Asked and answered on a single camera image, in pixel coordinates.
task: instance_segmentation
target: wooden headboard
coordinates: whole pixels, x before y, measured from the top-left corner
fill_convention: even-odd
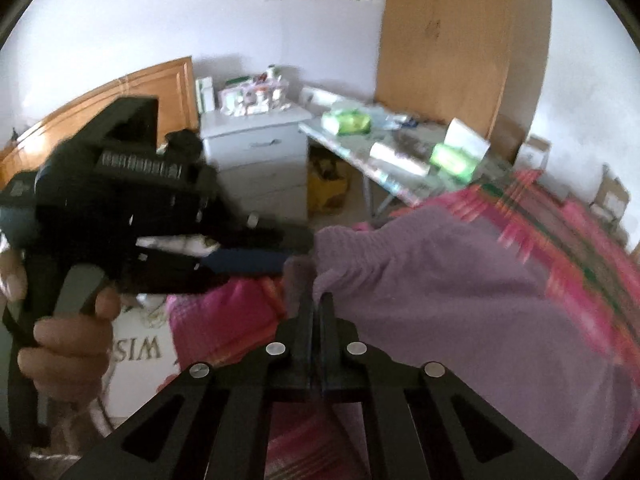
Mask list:
[[[71,137],[122,95],[158,97],[158,144],[168,132],[198,129],[191,57],[168,61],[91,90],[32,126],[0,152],[0,187],[18,171],[34,170],[41,165],[60,140]]]

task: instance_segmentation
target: floor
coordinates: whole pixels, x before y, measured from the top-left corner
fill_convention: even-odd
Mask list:
[[[362,193],[362,174],[355,168],[349,167],[349,179],[350,186],[347,192],[347,198],[344,203],[344,208],[336,214],[327,215],[315,215],[309,219],[309,225],[314,231],[318,231],[323,227],[329,225],[345,225],[352,226],[358,222],[366,222],[370,220],[367,213],[367,208],[364,203],[364,196]],[[373,203],[374,206],[378,206],[382,202],[388,193],[382,189],[378,184],[371,184],[373,190]],[[386,209],[386,213],[392,211],[394,208],[401,207],[402,203],[395,200],[392,205]]]

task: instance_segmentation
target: table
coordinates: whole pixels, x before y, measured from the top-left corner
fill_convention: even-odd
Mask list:
[[[362,190],[370,218],[382,214],[394,198],[399,198],[408,206],[414,207],[431,196],[457,191],[468,185],[436,166],[431,166],[426,176],[416,176],[392,164],[371,158],[369,152],[375,142],[384,142],[389,146],[394,145],[389,130],[373,128],[371,133],[366,135],[335,136],[322,127],[320,118],[303,121],[298,127],[307,137],[326,147],[360,171]],[[421,124],[412,129],[420,140],[433,144],[442,142],[446,134],[445,126],[434,123]],[[478,165],[474,180],[500,178],[510,169],[508,163],[488,153]],[[377,207],[373,203],[371,181],[389,193]]]

